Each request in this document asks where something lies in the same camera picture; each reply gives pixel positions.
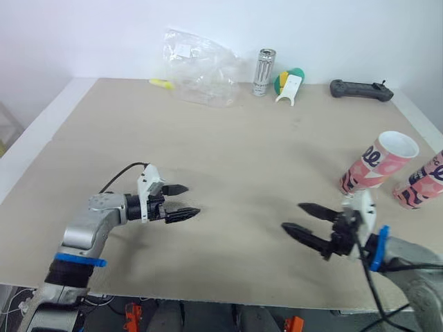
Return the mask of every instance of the pink paper cup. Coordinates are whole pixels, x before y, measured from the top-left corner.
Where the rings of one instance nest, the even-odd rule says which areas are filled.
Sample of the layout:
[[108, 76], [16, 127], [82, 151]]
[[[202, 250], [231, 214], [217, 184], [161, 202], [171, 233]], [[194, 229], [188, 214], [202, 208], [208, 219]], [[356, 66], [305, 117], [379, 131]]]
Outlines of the pink paper cup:
[[411, 137], [398, 131], [385, 131], [342, 176], [340, 191], [353, 194], [377, 188], [418, 153], [419, 147]]
[[392, 194], [406, 209], [418, 209], [443, 192], [443, 151], [398, 184]]

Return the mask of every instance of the blue ring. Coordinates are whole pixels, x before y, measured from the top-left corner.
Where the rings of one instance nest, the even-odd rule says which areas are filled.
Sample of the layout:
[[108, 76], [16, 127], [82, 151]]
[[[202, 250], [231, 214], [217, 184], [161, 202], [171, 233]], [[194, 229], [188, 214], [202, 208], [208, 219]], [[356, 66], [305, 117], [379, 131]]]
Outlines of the blue ring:
[[92, 265], [97, 266], [99, 268], [103, 268], [106, 266], [107, 262], [104, 259], [100, 258], [91, 258], [91, 257], [81, 257], [70, 254], [63, 254], [58, 252], [55, 254], [54, 259], [58, 259], [60, 261], [70, 261], [72, 263], [79, 263], [84, 265]]
[[383, 261], [383, 257], [385, 256], [385, 245], [386, 240], [389, 236], [390, 227], [384, 225], [380, 229], [379, 233], [379, 241], [377, 242], [377, 251], [375, 252], [374, 259], [372, 260], [371, 267], [369, 268], [372, 272], [377, 272], [380, 268], [381, 262]]

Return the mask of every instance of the orange clamp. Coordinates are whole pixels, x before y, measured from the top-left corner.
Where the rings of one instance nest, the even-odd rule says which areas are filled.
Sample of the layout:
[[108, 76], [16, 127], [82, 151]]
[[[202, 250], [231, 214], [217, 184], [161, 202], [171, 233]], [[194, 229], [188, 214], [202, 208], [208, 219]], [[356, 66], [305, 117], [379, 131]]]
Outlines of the orange clamp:
[[284, 321], [284, 332], [302, 332], [305, 323], [300, 317], [293, 316]]
[[138, 323], [141, 321], [141, 306], [135, 303], [128, 303], [125, 306], [126, 324], [123, 328], [127, 332], [139, 332]]

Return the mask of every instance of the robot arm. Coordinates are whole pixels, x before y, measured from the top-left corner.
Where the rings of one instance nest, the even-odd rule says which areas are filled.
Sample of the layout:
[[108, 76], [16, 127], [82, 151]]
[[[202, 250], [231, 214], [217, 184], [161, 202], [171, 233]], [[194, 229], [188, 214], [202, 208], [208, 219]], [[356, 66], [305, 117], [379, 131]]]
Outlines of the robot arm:
[[359, 192], [343, 203], [343, 212], [335, 212], [314, 203], [299, 206], [308, 214], [332, 222], [330, 241], [295, 223], [282, 227], [297, 241], [309, 246], [328, 260], [332, 254], [360, 258], [358, 237], [370, 270], [390, 279], [405, 294], [423, 331], [443, 331], [443, 261], [429, 249], [389, 237], [389, 227], [372, 234], [375, 204], [369, 192]]
[[108, 234], [128, 221], [164, 219], [174, 223], [200, 212], [185, 207], [168, 212], [164, 195], [187, 191], [182, 185], [164, 185], [155, 166], [148, 165], [138, 180], [138, 195], [102, 193], [68, 225], [44, 283], [31, 299], [19, 332], [77, 332], [84, 325], [79, 306], [87, 296], [88, 281], [95, 267], [106, 266], [100, 259]]

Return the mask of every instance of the black remote controller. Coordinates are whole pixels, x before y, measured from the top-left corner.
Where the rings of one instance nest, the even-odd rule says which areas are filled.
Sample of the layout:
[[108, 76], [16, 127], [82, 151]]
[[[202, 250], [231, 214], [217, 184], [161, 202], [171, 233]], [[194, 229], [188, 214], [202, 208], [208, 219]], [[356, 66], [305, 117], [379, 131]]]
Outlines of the black remote controller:
[[350, 95], [355, 97], [374, 98], [381, 102], [387, 102], [393, 97], [394, 93], [385, 87], [384, 83], [385, 81], [382, 83], [364, 84], [333, 80], [329, 85], [329, 89], [331, 90], [332, 96], [335, 98]]

